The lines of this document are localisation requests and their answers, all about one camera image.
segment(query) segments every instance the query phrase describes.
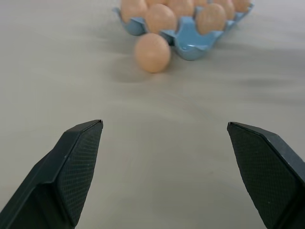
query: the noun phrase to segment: brown egg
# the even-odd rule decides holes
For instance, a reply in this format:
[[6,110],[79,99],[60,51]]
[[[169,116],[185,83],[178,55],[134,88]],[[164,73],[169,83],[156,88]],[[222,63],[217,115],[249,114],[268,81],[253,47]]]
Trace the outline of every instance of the brown egg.
[[160,30],[177,29],[177,18],[167,6],[156,4],[151,6],[145,15],[145,22],[149,32],[159,34]]
[[170,62],[171,49],[167,41],[155,33],[147,33],[139,38],[134,48],[138,65],[149,73],[163,71]]
[[169,0],[167,6],[172,9],[177,19],[182,16],[192,17],[195,12],[193,0]]
[[236,12],[247,13],[251,0],[232,0]]
[[226,23],[225,11],[221,5],[212,3],[197,14],[195,21],[197,31],[201,35],[211,31],[223,31]]
[[208,0],[193,0],[193,1],[194,1],[194,6],[205,7],[208,4]]
[[235,7],[232,0],[214,0],[213,3],[219,4],[224,8],[227,15],[227,20],[234,20],[235,17]]
[[121,2],[121,17],[125,23],[133,17],[144,17],[147,10],[145,0],[122,0]]
[[151,7],[154,4],[163,4],[166,5],[168,0],[146,0],[148,7]]

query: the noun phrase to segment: egg tray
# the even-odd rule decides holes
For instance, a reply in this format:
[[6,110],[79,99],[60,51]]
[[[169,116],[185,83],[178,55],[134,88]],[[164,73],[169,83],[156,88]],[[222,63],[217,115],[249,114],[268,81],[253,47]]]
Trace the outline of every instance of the egg tray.
[[[235,13],[233,21],[227,21],[224,31],[212,31],[205,35],[200,35],[196,28],[194,18],[203,10],[203,7],[196,7],[194,17],[181,17],[179,19],[179,29],[174,30],[162,30],[160,34],[164,37],[170,46],[173,46],[178,55],[187,60],[194,61],[204,57],[209,50],[211,50],[223,35],[225,35],[231,28],[242,20],[247,14],[254,8],[254,4],[251,3],[246,13]],[[119,8],[112,10],[115,12],[125,30],[133,36],[141,36],[148,33],[149,30],[145,24],[145,19],[142,17],[131,18],[128,23],[123,22],[121,17],[121,11]]]

